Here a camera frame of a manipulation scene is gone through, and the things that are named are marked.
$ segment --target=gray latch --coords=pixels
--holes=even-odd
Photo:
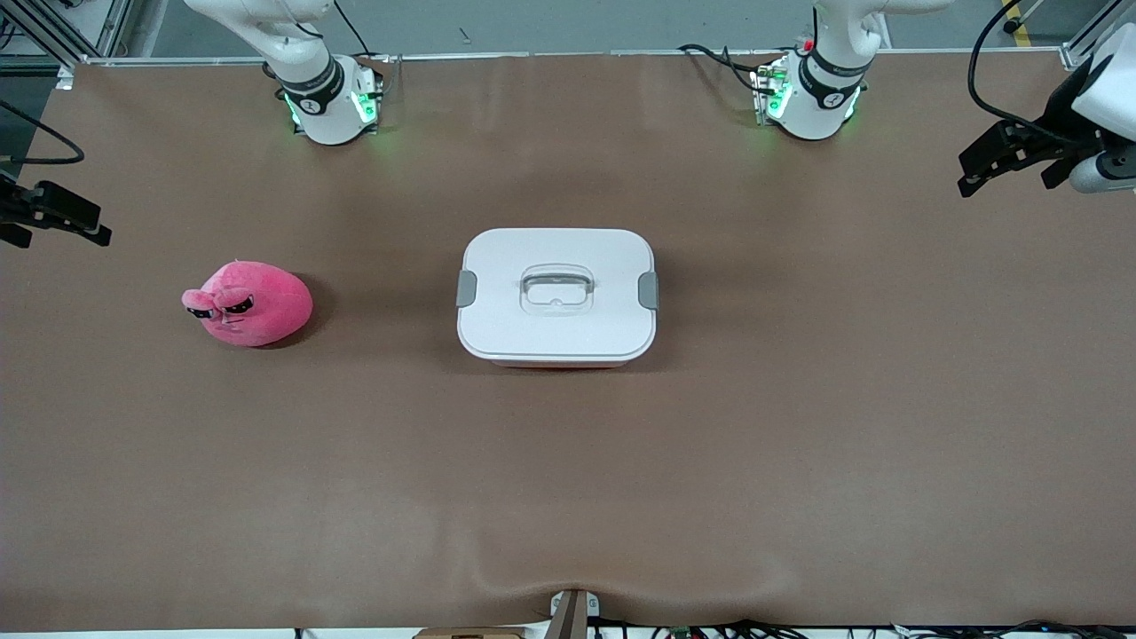
[[[477,299],[477,274],[462,269],[458,273],[458,308],[474,304],[475,299]]]
[[[640,306],[659,310],[659,276],[654,271],[640,275]]]

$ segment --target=container lid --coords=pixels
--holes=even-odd
[[[478,357],[620,362],[654,339],[654,256],[630,231],[494,229],[462,266],[458,335]]]

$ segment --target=clear plastic handle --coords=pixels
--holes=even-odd
[[[587,313],[594,292],[592,272],[575,264],[538,264],[520,276],[520,307],[531,315]]]

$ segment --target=black cable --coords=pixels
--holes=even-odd
[[[359,41],[359,45],[362,47],[362,52],[356,53],[356,56],[375,56],[376,53],[370,50],[370,47],[367,47],[367,43],[364,42],[362,36],[359,35],[359,30],[354,27],[354,24],[351,22],[351,18],[349,18],[348,15],[343,13],[343,7],[340,7],[340,0],[333,0],[333,5],[335,5],[335,10],[340,13],[340,17],[343,18],[343,22],[348,24],[348,28],[350,28],[351,33],[354,34],[356,40]]]
[[[1009,0],[1008,2],[1005,2],[1005,5],[1002,6],[1002,9],[1000,9],[999,13],[993,18],[991,18],[991,22],[986,23],[986,26],[983,27],[982,34],[978,35],[978,40],[975,42],[975,48],[970,51],[970,66],[967,69],[967,91],[970,92],[970,99],[974,100],[975,103],[978,105],[978,107],[984,111],[995,115],[1002,119],[1008,119],[1014,124],[1025,126],[1026,128],[1029,128],[1035,133],[1041,133],[1042,135],[1051,138],[1062,144],[1072,144],[1074,141],[1069,140],[1063,135],[1059,135],[1050,131],[1049,128],[1045,128],[1033,122],[1029,122],[1028,119],[1021,116],[1011,114],[1009,111],[1004,111],[991,105],[986,100],[983,100],[978,96],[978,90],[975,89],[975,69],[978,67],[978,52],[982,50],[983,43],[986,42],[986,38],[989,36],[992,31],[994,31],[994,27],[1002,22],[1002,18],[1004,18],[1006,14],[1010,13],[1010,9],[1017,7],[1019,2],[1021,2],[1021,0]]]
[[[316,33],[315,31],[308,31],[307,28],[303,28],[303,25],[300,24],[300,23],[292,23],[292,24],[294,24],[296,28],[299,28],[300,31],[302,31],[303,33],[307,33],[308,35],[310,35],[312,38],[318,38],[319,40],[324,39],[324,34],[323,33]]]
[[[759,86],[754,86],[754,85],[750,84],[750,82],[747,80],[745,80],[745,77],[742,76],[742,72],[753,73],[753,72],[758,70],[758,67],[755,67],[755,66],[751,67],[751,66],[747,66],[747,65],[740,65],[740,64],[735,63],[734,59],[729,56],[729,47],[722,47],[722,49],[721,49],[721,56],[719,56],[718,53],[715,53],[713,51],[711,51],[710,49],[707,49],[705,47],[703,47],[701,44],[683,44],[682,47],[678,48],[678,50],[679,51],[686,51],[686,52],[688,52],[688,51],[699,51],[699,52],[705,53],[705,56],[708,58],[710,58],[711,60],[718,63],[719,65],[725,65],[725,66],[729,67],[730,70],[734,72],[734,77],[736,77],[737,81],[741,82],[742,85],[745,86],[746,89],[749,89],[750,91],[753,91],[755,93],[761,93],[763,96],[772,96],[774,94],[772,90],[770,90],[770,89],[762,89],[762,88],[759,88]]]
[[[86,153],[83,152],[83,149],[78,148],[78,144],[76,144],[75,142],[72,142],[70,140],[68,140],[62,133],[59,133],[55,128],[51,128],[47,124],[43,124],[42,122],[35,119],[34,117],[25,114],[22,110],[19,110],[18,108],[16,108],[10,102],[0,99],[0,107],[2,107],[3,109],[10,111],[12,115],[15,115],[18,118],[20,118],[23,121],[26,121],[26,122],[30,122],[36,128],[42,128],[45,133],[48,133],[49,135],[51,135],[56,140],[59,140],[64,144],[66,144],[67,148],[69,148],[72,151],[75,151],[75,156],[74,157],[69,157],[69,158],[30,158],[30,157],[25,156],[25,157],[10,157],[10,158],[8,158],[9,163],[11,163],[11,164],[75,164],[75,163],[83,161],[83,158],[86,157]]]
[[[729,63],[726,61],[726,58],[722,58],[718,53],[715,53],[713,51],[711,51],[710,49],[707,49],[705,47],[703,47],[701,44],[683,44],[682,47],[678,48],[678,50],[679,51],[687,51],[687,52],[690,52],[690,51],[699,51],[700,53],[705,55],[705,57],[708,57],[711,60],[718,63],[719,65],[727,66],[727,67],[729,66]],[[755,67],[755,66],[751,67],[751,66],[746,66],[746,65],[738,65],[737,63],[734,63],[734,64],[737,66],[738,69],[744,70],[745,73],[751,73],[751,72],[758,70],[758,67]]]
[[[734,59],[729,57],[729,47],[722,47],[721,48],[721,56],[724,58],[726,58],[726,65],[729,66],[729,68],[734,72],[734,77],[736,77],[737,81],[741,82],[743,86],[745,86],[750,91],[753,91],[754,93],[761,93],[762,96],[772,96],[772,94],[775,94],[775,91],[772,89],[762,89],[760,86],[754,86],[754,85],[750,84],[749,80],[745,80],[744,77],[742,77],[742,73],[741,73],[741,69],[737,66],[737,63],[735,63]]]
[[[9,20],[7,17],[0,17],[0,41],[2,41],[0,42],[0,49],[5,49],[11,44],[11,39],[17,35],[23,35],[23,33],[19,33],[16,28],[16,23]]]

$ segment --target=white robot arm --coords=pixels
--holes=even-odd
[[[350,142],[378,121],[375,72],[332,56],[310,23],[332,0],[185,0],[264,56],[284,88],[296,126],[320,144]]]
[[[836,133],[852,116],[860,83],[879,51],[880,14],[929,14],[954,0],[816,0],[816,44],[775,63],[767,116],[804,140]]]
[[[1046,189],[1066,180],[1081,193],[1136,189],[1136,24],[1117,28],[1053,91],[1041,117],[1005,115],[959,155],[962,197],[1042,161],[1051,161]]]

